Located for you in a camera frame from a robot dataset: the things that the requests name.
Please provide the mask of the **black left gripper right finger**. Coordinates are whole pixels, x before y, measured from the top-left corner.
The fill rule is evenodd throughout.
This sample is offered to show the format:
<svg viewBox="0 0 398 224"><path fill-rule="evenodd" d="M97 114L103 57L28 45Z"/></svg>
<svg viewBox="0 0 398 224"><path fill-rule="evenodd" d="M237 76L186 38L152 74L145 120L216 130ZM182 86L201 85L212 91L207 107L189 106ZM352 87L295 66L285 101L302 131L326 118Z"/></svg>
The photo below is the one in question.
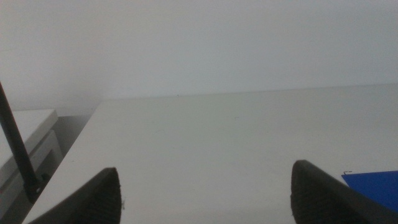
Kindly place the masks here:
<svg viewBox="0 0 398 224"><path fill-rule="evenodd" d="M293 164L290 188L290 207L296 223L397 223L397 212L306 160Z"/></svg>

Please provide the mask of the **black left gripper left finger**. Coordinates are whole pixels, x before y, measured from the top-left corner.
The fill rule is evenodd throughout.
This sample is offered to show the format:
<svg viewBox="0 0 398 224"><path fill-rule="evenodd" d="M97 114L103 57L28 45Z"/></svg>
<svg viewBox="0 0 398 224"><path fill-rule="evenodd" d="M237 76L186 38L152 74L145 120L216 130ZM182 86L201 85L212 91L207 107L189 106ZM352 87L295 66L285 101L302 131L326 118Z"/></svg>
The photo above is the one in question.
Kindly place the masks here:
<svg viewBox="0 0 398 224"><path fill-rule="evenodd" d="M121 210L119 175L107 167L31 224L119 224Z"/></svg>

